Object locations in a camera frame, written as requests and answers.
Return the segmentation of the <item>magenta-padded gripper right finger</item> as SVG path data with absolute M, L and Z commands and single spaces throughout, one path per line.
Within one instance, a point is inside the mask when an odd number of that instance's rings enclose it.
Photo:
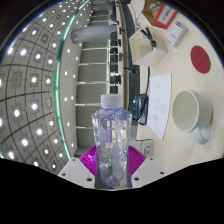
M 165 176 L 165 171 L 154 157 L 146 157 L 130 146 L 127 157 L 129 188 L 140 188 Z

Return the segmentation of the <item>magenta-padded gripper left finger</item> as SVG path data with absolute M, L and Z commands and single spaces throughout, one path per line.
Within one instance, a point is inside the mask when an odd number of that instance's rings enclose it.
M 97 176 L 96 147 L 88 149 L 79 158 L 72 157 L 58 176 L 84 188 L 94 188 Z

